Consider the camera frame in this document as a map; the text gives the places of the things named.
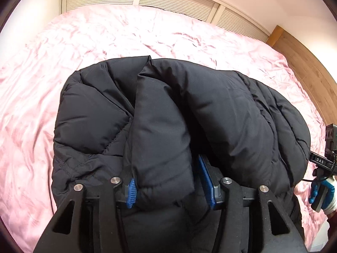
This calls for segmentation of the right hand blue glove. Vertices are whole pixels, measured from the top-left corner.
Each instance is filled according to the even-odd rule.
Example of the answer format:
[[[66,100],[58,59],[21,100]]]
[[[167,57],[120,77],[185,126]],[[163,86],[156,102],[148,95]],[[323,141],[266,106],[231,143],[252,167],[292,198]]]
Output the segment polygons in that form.
[[[336,211],[335,176],[317,176],[312,181],[308,201],[314,211],[323,210],[325,215],[332,215]]]

